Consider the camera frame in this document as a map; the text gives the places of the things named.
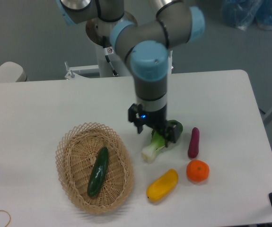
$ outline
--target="orange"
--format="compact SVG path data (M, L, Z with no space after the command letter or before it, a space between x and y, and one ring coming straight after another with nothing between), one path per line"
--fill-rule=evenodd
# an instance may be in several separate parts
M187 177L195 182L201 182L208 178L210 173L209 166L200 160L192 160L186 168Z

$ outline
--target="light blue joint cap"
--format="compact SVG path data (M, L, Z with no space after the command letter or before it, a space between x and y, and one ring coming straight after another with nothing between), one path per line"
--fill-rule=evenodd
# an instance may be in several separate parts
M122 21L118 24L115 25L115 27L113 28L112 32L111 32L111 36L109 37L109 40L111 42L111 45L113 47L114 50L116 50L116 42L117 39L120 35L120 33L127 27L130 25L135 25L133 22L125 20Z
M69 17L69 15L65 12L60 0L56 0L57 5L62 13L62 16L64 17L64 20L68 26L76 25L76 23Z
M200 38L205 30L205 19L204 15L198 7L192 6L190 7L190 11L192 13L192 32L189 38L189 41Z
M166 47L155 41L144 41L132 50L131 69L135 76L147 82L156 82L167 75Z

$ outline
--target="white table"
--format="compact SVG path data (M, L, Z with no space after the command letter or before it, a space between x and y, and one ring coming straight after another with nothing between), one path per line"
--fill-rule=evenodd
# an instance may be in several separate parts
M168 83L168 119L183 123L178 144L153 164L140 150L150 140L127 122L135 100L132 78L0 84L0 210L9 227L215 227L272 222L272 151L247 74L241 70L174 74ZM134 190L108 215L91 216L71 204L60 182L55 151L62 136L84 122L113 128L135 171ZM193 127L201 131L198 158L210 166L207 182L185 176ZM168 169L179 184L158 205L146 188ZM0 226L8 216L0 213Z

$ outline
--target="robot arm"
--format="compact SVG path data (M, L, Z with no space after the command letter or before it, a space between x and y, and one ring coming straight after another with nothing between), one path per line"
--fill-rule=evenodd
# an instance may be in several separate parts
M129 121L141 133L143 125L155 129L167 142L176 143L176 125L167 115L167 49L200 37L205 29L202 12L179 0L150 0L156 20L143 26L117 24L110 41L134 77L137 104L129 109Z
M143 125L155 129L167 142L176 143L178 127L167 116L167 49L200 37L205 29L202 12L181 0L150 0L156 20L145 25L124 20L124 0L57 0L68 24L99 18L103 37L134 78L137 103L128 119L141 133Z

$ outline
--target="gray floor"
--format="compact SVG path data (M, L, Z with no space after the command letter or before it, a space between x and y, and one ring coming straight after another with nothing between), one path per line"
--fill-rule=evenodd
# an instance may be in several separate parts
M203 10L206 32L200 40L174 48L174 73L245 70L259 107L267 110L272 105L272 31L255 24L245 32L226 26L221 0L186 2ZM126 0L125 5L139 24L154 19L148 0ZM6 61L21 65L30 80L63 79L65 61L70 66L96 64L85 24L66 26L55 2L46 0L0 0L0 65ZM272 147L272 122L266 131Z

